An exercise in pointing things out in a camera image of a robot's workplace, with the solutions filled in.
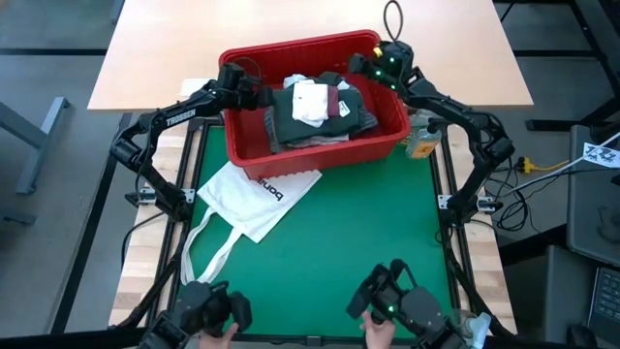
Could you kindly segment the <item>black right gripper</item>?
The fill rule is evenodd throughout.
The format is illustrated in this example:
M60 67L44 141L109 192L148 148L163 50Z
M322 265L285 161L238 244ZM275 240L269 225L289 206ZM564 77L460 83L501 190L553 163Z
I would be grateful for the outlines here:
M395 92L406 90L412 75L414 52L401 42L380 41L367 61L367 76ZM349 60L350 73L363 73L366 58L356 53Z

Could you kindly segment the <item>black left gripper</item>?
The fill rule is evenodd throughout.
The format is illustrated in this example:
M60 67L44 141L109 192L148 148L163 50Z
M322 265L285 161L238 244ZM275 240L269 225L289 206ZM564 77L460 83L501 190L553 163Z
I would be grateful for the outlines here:
M255 110L274 105L273 90L263 86L258 76L253 76L236 63L225 63L217 79L218 90L223 93L225 109Z

